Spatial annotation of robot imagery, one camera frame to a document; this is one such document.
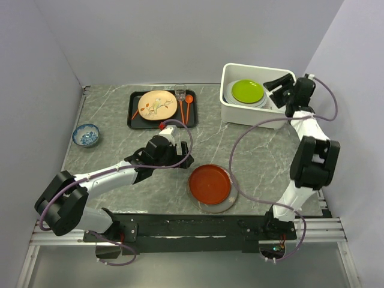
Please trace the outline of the lime green plate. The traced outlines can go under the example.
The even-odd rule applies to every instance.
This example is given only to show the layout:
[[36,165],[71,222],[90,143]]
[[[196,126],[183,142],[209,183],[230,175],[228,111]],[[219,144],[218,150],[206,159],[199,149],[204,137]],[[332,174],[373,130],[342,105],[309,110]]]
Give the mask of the lime green plate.
[[235,82],[231,88],[231,93],[235,100],[245,104],[259,102],[264,96],[262,85],[253,80]]

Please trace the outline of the red-black lacquer plate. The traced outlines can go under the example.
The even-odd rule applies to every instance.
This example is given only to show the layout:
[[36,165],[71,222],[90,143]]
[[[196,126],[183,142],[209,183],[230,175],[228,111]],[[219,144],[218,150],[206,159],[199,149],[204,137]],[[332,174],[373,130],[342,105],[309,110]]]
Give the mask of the red-black lacquer plate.
[[229,196],[232,185],[224,168],[206,164],[192,172],[188,187],[197,201],[206,205],[218,205]]

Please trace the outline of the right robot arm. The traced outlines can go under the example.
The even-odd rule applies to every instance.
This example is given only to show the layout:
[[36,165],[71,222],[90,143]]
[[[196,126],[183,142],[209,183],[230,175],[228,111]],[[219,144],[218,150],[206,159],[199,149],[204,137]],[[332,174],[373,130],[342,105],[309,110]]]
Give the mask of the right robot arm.
[[333,179],[340,143],[325,135],[310,107],[317,82],[308,74],[298,79],[286,74],[263,84],[271,93],[273,103],[278,108],[285,107],[285,116],[300,139],[290,166],[289,185],[277,204],[265,214],[262,230],[269,239],[291,232],[297,211]]

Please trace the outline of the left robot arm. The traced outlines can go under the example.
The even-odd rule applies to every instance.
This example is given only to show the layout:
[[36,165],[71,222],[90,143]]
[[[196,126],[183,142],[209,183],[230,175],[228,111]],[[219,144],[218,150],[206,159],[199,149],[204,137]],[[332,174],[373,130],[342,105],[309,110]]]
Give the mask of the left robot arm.
[[66,170],[60,172],[35,203],[40,229],[52,231],[56,236],[82,229],[96,232],[106,241],[114,240],[121,231],[120,221],[106,208],[89,208],[89,200],[142,182],[156,169],[189,168],[194,161],[192,147],[182,141],[182,153],[178,154],[175,143],[156,135],[145,147],[113,166],[78,175]]

